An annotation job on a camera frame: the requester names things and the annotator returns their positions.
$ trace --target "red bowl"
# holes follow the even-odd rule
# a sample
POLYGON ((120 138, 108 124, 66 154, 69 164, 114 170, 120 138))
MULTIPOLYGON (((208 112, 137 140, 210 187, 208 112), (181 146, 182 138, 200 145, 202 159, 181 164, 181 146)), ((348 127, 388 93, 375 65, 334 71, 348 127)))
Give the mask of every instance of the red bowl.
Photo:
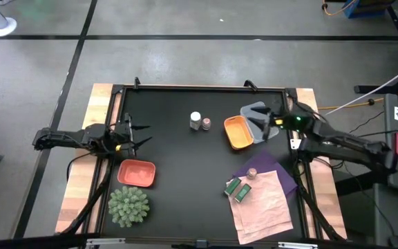
POLYGON ((139 187, 150 187, 155 178, 156 166, 141 160, 123 160, 117 173, 120 183, 139 187))

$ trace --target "green succulent plant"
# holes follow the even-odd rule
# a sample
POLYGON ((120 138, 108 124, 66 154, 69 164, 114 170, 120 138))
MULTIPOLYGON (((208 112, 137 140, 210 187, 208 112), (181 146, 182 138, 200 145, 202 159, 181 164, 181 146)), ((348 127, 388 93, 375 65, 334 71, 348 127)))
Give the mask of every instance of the green succulent plant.
POLYGON ((137 187, 122 187, 110 194, 108 213, 113 215, 113 222, 119 223, 121 228, 130 228, 132 222, 143 222, 147 211, 150 210, 146 194, 137 187))

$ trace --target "concrete floor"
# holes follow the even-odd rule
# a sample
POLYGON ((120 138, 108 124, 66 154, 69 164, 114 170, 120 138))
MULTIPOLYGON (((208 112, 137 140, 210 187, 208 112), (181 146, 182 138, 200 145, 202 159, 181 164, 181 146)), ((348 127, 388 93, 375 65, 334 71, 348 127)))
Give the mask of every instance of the concrete floor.
MULTIPOLYGON (((78 35, 90 2, 16 0, 0 11, 18 21, 18 35, 78 35)), ((99 0, 88 33, 397 35, 388 15, 349 20, 328 17, 320 7, 319 0, 99 0)), ((332 12, 340 7, 330 3, 332 12)), ((398 3, 395 8, 398 14, 398 3)), ((0 239, 10 236, 20 212, 37 157, 31 142, 50 122, 76 43, 0 40, 0 153, 6 155, 0 162, 0 239)), ((96 82, 131 83, 138 76, 143 84, 241 85, 250 79, 258 86, 313 88, 323 107, 356 98, 356 84, 383 84, 396 74, 398 42, 86 41, 59 128, 80 129, 96 82)), ((349 131, 381 110, 381 104, 346 109, 328 119, 349 131)), ((383 131, 383 116, 372 122, 357 133, 383 131)), ((52 150, 26 236, 54 232, 73 156, 72 149, 52 150)))

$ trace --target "wooden table frame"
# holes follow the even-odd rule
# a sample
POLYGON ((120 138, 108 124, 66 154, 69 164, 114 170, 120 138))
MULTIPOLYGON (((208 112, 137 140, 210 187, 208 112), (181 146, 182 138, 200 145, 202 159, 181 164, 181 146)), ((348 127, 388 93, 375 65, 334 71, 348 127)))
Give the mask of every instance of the wooden table frame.
MULTIPOLYGON (((239 88, 238 86, 225 86, 229 88, 239 88)), ((111 98, 111 91, 113 84, 94 84, 91 92, 90 99, 86 110, 86 115, 82 125, 82 129, 88 125, 95 123, 105 123, 108 104, 111 98)), ((317 111, 316 98, 312 89, 296 89, 297 98, 299 102, 305 103, 317 111)), ((116 95, 115 102, 113 105, 113 113, 111 116, 111 123, 115 123, 117 112, 120 105, 120 94, 116 95)), ((86 153, 83 149, 76 149, 76 156, 80 156, 86 153)), ((328 158, 321 158, 322 160, 329 161, 328 158)), ((95 174, 95 164, 97 158, 95 156, 86 156, 76 160, 71 168, 70 176, 67 182, 67 188, 64 194, 64 199, 61 205, 61 211, 57 225, 55 228, 56 232, 61 232, 66 229, 72 220, 79 214, 81 209, 85 206, 91 183, 95 174)), ((106 162, 102 163, 101 174, 99 174, 98 183, 102 181, 106 169, 106 162)), ((332 175, 332 169, 327 165, 313 160, 310 163, 310 169, 312 173, 312 180, 314 185, 314 192, 316 195, 317 206, 328 220, 330 225, 339 233, 342 237, 346 238, 345 226, 343 224, 342 213, 339 205, 339 199, 336 192, 336 186, 332 175)), ((302 180, 306 185, 305 175, 302 176, 302 180)), ((95 231, 95 224, 99 211, 100 201, 96 203, 95 207, 91 212, 90 223, 88 226, 88 232, 95 231)), ((307 224, 309 230, 309 236, 311 238, 316 237, 313 216, 309 207, 305 204, 305 213, 307 216, 307 224)))

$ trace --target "pink napkin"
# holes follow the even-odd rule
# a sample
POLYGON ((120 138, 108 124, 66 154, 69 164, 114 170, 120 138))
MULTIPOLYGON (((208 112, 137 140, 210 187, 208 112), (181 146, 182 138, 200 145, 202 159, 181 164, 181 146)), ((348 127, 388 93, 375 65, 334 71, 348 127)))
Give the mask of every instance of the pink napkin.
POLYGON ((244 245, 293 229, 287 200, 277 172, 258 174, 254 180, 249 180, 246 176, 239 179, 240 185, 229 196, 239 244, 244 245), (245 183, 252 189, 241 203, 237 203, 234 196, 245 183))

